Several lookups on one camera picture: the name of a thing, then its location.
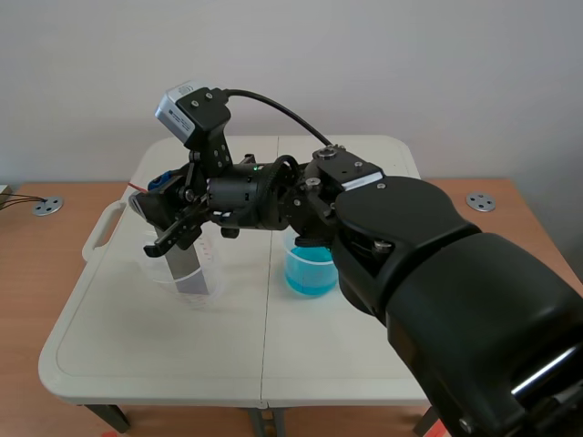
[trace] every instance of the white folding table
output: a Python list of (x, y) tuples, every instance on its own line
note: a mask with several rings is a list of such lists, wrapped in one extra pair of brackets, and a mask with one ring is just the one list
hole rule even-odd
[[(330, 140), (387, 175), (419, 177), (407, 146), (393, 138)], [(312, 137), (229, 137), (228, 143), (235, 162), (245, 153), (258, 162), (282, 154), (305, 162), (321, 146)], [(131, 182), (145, 187), (187, 160), (178, 140), (159, 141)], [(150, 226), (125, 208), (132, 192), (106, 208), (89, 236), (87, 265), (41, 353), (39, 376), (55, 396), (86, 405), (121, 432), (128, 424), (117, 404), (243, 407), (254, 412), (261, 432), (256, 409), (426, 402), (386, 329), (338, 288), (311, 300), (287, 289), (278, 233), (243, 230), (237, 239), (222, 239), (218, 227), (206, 224), (224, 265), (224, 294), (191, 310), (161, 291), (133, 255), (136, 234)], [(119, 211), (109, 242), (98, 247)], [(276, 424), (282, 433), (278, 414)]]

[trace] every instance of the blue liquid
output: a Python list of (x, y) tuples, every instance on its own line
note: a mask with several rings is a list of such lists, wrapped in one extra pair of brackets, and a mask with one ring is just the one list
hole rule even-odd
[[(328, 262), (332, 255), (327, 248), (293, 248), (295, 256), (313, 262)], [(308, 264), (287, 254), (285, 279), (292, 289), (306, 296), (321, 296), (330, 291), (338, 280), (338, 271), (330, 264)]]

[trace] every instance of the bolt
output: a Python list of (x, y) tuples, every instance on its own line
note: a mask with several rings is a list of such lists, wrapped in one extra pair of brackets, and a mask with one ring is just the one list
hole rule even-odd
[(194, 191), (192, 191), (190, 188), (187, 189), (184, 192), (184, 199), (186, 199), (187, 202), (191, 202), (194, 200)]
[(374, 250), (379, 253), (388, 253), (393, 248), (393, 243), (378, 239), (374, 242)]
[(474, 425), (472, 424), (472, 421), (470, 419), (462, 417), (459, 420), (459, 426), (462, 430), (464, 430), (466, 434), (471, 434), (474, 432)]
[(307, 178), (306, 185), (308, 187), (318, 187), (320, 185), (320, 179), (319, 178)]

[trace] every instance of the plastic cup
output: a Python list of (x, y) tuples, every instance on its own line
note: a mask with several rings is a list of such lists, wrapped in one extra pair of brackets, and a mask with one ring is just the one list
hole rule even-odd
[(172, 256), (150, 258), (143, 247), (152, 244), (157, 234), (149, 230), (141, 234), (137, 244), (139, 253), (137, 262), (145, 275), (155, 282), (161, 289), (172, 294), (179, 300), (187, 303), (191, 308), (202, 308), (213, 302), (224, 291), (223, 271), (216, 254), (212, 250), (210, 240), (203, 234), (194, 242), (194, 250), (199, 259), (198, 268), (191, 268), (192, 264), (186, 258), (182, 265), (170, 268)]
[(299, 248), (292, 230), (283, 232), (285, 248), (284, 276), (292, 290), (304, 296), (318, 297), (336, 286), (338, 270), (327, 248)]

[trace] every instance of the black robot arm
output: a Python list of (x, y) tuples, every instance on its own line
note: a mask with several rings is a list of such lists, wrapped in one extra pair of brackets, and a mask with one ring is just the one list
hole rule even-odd
[[(233, 164), (230, 96), (276, 107), (324, 148), (307, 164)], [(267, 97), (187, 83), (156, 115), (190, 153), (134, 197), (159, 231), (149, 256), (187, 249), (205, 221), (226, 238), (291, 226), (298, 246), (330, 249), (343, 295), (388, 329), (452, 435), (583, 435), (583, 299), (545, 265), (464, 220), (439, 188), (386, 176)]]

